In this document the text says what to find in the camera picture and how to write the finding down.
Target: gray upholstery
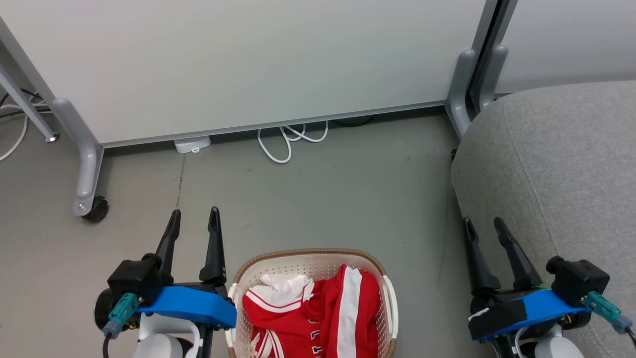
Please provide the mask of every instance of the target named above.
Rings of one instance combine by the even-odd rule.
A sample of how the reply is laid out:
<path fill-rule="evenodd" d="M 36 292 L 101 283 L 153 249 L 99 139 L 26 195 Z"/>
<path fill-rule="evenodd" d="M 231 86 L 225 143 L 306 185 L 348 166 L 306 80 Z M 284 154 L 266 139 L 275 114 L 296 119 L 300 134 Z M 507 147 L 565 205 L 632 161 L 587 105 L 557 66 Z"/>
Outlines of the gray upholstery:
<path fill-rule="evenodd" d="M 480 113 L 452 180 L 503 286 L 512 272 L 492 224 L 502 217 L 547 285 L 553 255 L 588 259 L 611 276 L 605 296 L 636 319 L 636 82 L 529 90 Z M 598 317 L 565 333 L 587 358 L 635 357 Z"/>

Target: gray couch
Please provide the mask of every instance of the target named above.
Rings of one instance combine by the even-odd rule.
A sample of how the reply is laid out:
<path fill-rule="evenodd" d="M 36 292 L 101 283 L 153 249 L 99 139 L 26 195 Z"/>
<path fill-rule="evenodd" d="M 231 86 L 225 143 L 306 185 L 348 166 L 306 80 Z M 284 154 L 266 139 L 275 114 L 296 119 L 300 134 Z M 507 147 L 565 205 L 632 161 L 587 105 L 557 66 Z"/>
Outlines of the gray couch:
<path fill-rule="evenodd" d="M 464 216 L 490 269 L 512 287 L 493 218 L 502 217 L 544 282 L 554 255 L 608 272 L 604 296 L 636 319 L 636 82 L 506 96 L 468 128 L 452 166 Z M 587 358 L 635 357 L 627 335 L 599 317 L 567 331 Z"/>

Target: laundry basket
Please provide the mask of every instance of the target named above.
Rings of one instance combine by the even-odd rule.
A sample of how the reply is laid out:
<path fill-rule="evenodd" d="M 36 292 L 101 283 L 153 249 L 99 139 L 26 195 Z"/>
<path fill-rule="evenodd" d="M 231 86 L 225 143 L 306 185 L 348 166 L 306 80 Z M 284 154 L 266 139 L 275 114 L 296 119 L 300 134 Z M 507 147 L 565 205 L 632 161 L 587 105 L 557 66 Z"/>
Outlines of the laundry basket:
<path fill-rule="evenodd" d="M 228 292 L 237 306 L 237 326 L 225 332 L 231 358 L 251 358 L 252 324 L 243 309 L 243 294 L 260 283 L 264 274 L 299 273 L 314 280 L 327 280 L 338 274 L 342 264 L 371 273 L 380 286 L 380 311 L 375 317 L 378 327 L 379 358 L 391 358 L 398 336 L 398 302 L 393 285 L 382 265 L 363 251 L 344 248 L 308 248 L 259 255 L 241 267 Z"/>

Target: folded clothing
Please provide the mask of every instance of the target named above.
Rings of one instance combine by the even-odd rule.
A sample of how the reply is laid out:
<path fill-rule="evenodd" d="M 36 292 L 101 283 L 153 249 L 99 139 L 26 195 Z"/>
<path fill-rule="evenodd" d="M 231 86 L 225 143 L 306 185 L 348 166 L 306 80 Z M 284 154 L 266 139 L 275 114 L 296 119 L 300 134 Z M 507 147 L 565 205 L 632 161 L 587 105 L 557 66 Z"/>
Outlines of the folded clothing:
<path fill-rule="evenodd" d="M 340 266 L 314 282 L 305 275 L 263 275 L 243 295 L 257 358 L 376 358 L 379 286 L 370 273 Z"/>

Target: green cable connector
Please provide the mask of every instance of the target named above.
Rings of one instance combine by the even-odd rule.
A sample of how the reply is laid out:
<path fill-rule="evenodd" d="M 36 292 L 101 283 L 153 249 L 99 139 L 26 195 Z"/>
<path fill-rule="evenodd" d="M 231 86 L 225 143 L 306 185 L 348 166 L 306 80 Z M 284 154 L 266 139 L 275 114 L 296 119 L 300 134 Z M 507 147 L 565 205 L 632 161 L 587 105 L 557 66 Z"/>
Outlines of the green cable connector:
<path fill-rule="evenodd" d="M 112 339 L 117 338 L 123 325 L 132 317 L 138 307 L 139 299 L 136 295 L 131 293 L 124 294 L 108 315 L 109 321 L 102 329 L 104 335 L 110 334 Z"/>
<path fill-rule="evenodd" d="M 632 320 L 623 316 L 621 310 L 614 306 L 605 297 L 596 291 L 591 291 L 582 300 L 583 304 L 593 313 L 603 317 L 608 321 L 614 330 L 620 334 L 627 333 L 627 329 L 632 326 Z"/>

